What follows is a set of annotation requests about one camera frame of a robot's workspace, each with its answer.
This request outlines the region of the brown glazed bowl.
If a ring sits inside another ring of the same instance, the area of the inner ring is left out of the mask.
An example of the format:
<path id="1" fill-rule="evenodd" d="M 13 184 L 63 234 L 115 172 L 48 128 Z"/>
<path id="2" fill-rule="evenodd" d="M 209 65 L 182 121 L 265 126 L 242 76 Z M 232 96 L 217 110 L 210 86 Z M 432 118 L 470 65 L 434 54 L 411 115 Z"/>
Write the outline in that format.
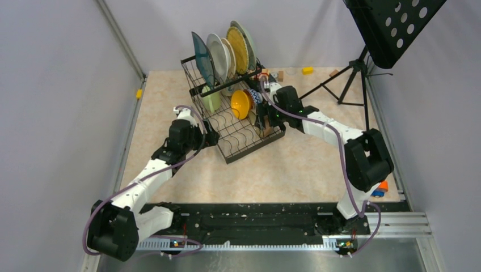
<path id="1" fill-rule="evenodd" d="M 260 127 L 257 127 L 257 126 L 254 127 L 254 131 L 257 133 L 257 135 L 261 139 L 269 136 L 270 133 L 273 131 L 272 126 L 270 124 L 270 121 L 268 119 L 268 116 L 264 116 L 263 121 L 264 121 L 264 127 L 263 128 L 260 128 Z"/>

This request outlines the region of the red patterned bowl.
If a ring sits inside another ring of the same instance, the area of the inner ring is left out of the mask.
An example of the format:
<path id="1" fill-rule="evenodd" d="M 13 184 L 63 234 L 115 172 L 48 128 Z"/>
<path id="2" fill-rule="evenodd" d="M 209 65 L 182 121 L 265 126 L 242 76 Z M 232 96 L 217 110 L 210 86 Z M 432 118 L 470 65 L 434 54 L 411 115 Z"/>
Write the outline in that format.
<path id="1" fill-rule="evenodd" d="M 256 108 L 257 105 L 259 105 L 263 102 L 262 95 L 259 92 L 257 92 L 256 90 L 250 88 L 250 89 L 247 90 L 247 92 L 248 92 L 248 94 L 251 98 L 253 108 Z"/>

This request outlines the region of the green white mug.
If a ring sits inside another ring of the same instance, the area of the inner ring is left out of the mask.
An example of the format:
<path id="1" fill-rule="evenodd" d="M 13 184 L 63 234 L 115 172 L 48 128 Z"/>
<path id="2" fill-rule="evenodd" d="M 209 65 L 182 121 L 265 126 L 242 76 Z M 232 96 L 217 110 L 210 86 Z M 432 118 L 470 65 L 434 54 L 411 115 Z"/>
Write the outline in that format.
<path id="1" fill-rule="evenodd" d="M 203 105 L 210 113 L 215 113 L 221 107 L 221 95 L 219 92 L 212 93 L 205 97 L 201 97 Z"/>

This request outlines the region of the yellow bowl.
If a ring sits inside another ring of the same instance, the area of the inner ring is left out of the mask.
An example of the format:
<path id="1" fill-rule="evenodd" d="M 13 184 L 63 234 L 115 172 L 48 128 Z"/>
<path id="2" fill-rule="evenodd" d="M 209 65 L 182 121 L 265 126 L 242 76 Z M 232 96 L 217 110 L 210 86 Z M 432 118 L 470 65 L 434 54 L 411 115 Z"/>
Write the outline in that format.
<path id="1" fill-rule="evenodd" d="M 250 94 L 245 90 L 236 90 L 231 97 L 231 111 L 239 120 L 243 120 L 248 116 L 252 108 Z"/>

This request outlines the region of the black wire dish rack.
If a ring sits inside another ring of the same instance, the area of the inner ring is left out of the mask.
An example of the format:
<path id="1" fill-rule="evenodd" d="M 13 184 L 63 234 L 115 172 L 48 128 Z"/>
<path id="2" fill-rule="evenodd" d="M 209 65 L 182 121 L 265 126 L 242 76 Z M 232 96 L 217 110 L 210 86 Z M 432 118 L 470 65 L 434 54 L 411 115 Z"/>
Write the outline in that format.
<path id="1" fill-rule="evenodd" d="M 256 69 L 250 70 L 248 74 L 236 74 L 233 79 L 237 84 L 236 90 L 254 89 L 259 90 L 259 82 L 254 80 L 254 76 L 260 74 L 262 66 L 259 61 Z M 195 57 L 181 60 L 182 68 L 187 78 L 191 99 L 204 119 L 207 119 L 214 129 L 220 134 L 217 147 L 220 150 L 227 164 L 239 160 L 248 154 L 282 138 L 285 130 L 280 127 L 273 127 L 269 136 L 261 139 L 254 131 L 256 121 L 256 110 L 250 110 L 248 117 L 244 120 L 236 118 L 231 111 L 231 98 L 221 94 L 220 83 L 216 82 L 215 92 L 221 95 L 221 107 L 215 113 L 207 111 L 202 102 L 202 88 L 207 84 L 196 67 Z"/>

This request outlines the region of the light green flower plate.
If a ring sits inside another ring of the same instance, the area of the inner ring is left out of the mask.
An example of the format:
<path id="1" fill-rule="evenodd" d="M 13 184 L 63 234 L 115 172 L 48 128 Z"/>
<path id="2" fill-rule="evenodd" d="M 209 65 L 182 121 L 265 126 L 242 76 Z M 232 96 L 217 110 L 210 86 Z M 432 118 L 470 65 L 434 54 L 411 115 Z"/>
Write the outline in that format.
<path id="1" fill-rule="evenodd" d="M 254 44 L 254 40 L 251 37 L 249 31 L 247 30 L 246 27 L 241 25 L 239 22 L 233 20 L 230 23 L 230 27 L 235 27 L 239 30 L 239 32 L 242 34 L 244 41 L 246 43 L 246 50 L 248 53 L 248 68 L 251 70 L 256 69 L 256 63 L 257 63 L 257 57 L 256 57 L 256 46 Z"/>

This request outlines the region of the cream floral plate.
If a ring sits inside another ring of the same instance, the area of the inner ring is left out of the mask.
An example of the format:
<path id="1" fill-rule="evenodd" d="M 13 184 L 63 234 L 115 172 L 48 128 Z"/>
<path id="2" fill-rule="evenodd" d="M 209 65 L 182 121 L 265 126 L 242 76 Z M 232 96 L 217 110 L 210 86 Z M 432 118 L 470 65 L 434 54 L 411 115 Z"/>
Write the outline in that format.
<path id="1" fill-rule="evenodd" d="M 235 59 L 235 54 L 233 51 L 233 48 L 229 41 L 226 38 L 221 38 L 222 44 L 225 46 L 225 48 L 228 51 L 228 56 L 229 56 L 229 68 L 227 70 L 227 79 L 233 79 L 235 77 L 236 73 L 236 59 Z"/>

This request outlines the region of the yellow bamboo pattern plate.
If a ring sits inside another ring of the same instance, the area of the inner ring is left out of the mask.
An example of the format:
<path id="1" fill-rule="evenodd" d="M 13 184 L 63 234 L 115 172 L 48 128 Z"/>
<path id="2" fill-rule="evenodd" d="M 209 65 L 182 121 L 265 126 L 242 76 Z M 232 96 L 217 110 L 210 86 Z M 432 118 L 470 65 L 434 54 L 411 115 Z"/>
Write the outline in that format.
<path id="1" fill-rule="evenodd" d="M 237 27 L 229 27 L 226 38 L 234 52 L 236 72 L 238 74 L 245 74 L 248 72 L 249 66 L 249 55 L 245 38 Z"/>

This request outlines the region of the dark teal square plate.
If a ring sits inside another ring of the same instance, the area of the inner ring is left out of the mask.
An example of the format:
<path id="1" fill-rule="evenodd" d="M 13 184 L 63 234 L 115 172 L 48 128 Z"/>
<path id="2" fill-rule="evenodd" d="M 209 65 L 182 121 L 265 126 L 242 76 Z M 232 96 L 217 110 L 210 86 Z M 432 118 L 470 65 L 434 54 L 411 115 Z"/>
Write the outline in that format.
<path id="1" fill-rule="evenodd" d="M 216 73 L 211 53 L 206 43 L 196 32 L 191 32 L 191 35 L 195 50 L 196 67 L 207 86 L 213 89 L 216 83 Z"/>

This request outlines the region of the white plate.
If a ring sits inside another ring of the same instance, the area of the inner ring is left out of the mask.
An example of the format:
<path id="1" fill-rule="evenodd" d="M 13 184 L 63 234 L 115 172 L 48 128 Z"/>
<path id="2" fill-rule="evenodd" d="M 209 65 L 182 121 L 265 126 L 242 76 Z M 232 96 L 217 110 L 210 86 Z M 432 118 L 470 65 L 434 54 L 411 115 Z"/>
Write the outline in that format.
<path id="1" fill-rule="evenodd" d="M 227 70 L 229 68 L 228 51 L 222 44 L 221 38 L 215 33 L 208 35 L 206 45 L 212 56 L 216 79 L 221 84 L 227 79 Z"/>

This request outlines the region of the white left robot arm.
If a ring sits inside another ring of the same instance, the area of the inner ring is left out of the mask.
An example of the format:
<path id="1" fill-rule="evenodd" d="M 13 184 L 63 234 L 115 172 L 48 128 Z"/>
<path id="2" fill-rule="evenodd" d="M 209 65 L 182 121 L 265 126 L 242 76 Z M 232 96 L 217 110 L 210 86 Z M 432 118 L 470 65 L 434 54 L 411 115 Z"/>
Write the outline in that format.
<path id="1" fill-rule="evenodd" d="M 83 231 L 82 247 L 91 256 L 105 254 L 120 261 L 131 258 L 138 244 L 160 230 L 175 234 L 182 219 L 163 204 L 144 206 L 162 184 L 188 162 L 187 154 L 215 146 L 220 135 L 207 119 L 199 124 L 178 118 L 169 136 L 151 156 L 140 174 L 127 187 L 105 200 L 98 200 Z"/>

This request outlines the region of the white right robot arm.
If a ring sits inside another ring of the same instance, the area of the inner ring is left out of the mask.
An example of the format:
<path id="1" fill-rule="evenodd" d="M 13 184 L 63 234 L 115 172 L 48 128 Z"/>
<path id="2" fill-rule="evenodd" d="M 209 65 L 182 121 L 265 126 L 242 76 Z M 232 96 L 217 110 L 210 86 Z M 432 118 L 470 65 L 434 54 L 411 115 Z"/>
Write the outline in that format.
<path id="1" fill-rule="evenodd" d="M 319 109 L 303 106 L 292 86 L 271 83 L 269 89 L 260 85 L 261 95 L 268 103 L 271 124 L 287 123 L 304 134 L 336 147 L 346 192 L 337 203 L 339 214 L 332 225 L 339 233 L 348 233 L 356 225 L 355 217 L 363 217 L 365 206 L 379 184 L 394 171 L 394 163 L 382 133 L 377 129 L 362 131 L 329 118 Z"/>

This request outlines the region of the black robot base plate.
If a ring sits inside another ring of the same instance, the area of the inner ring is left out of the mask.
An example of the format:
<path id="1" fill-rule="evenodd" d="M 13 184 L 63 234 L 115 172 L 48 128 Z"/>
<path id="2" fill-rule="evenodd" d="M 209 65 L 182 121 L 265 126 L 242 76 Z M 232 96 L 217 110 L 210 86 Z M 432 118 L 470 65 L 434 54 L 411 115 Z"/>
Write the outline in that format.
<path id="1" fill-rule="evenodd" d="M 205 246 L 322 245 L 328 236 L 344 240 L 370 235 L 367 218 L 345 227 L 335 203 L 160 203 L 173 210 L 171 226 L 159 236 L 179 236 Z"/>

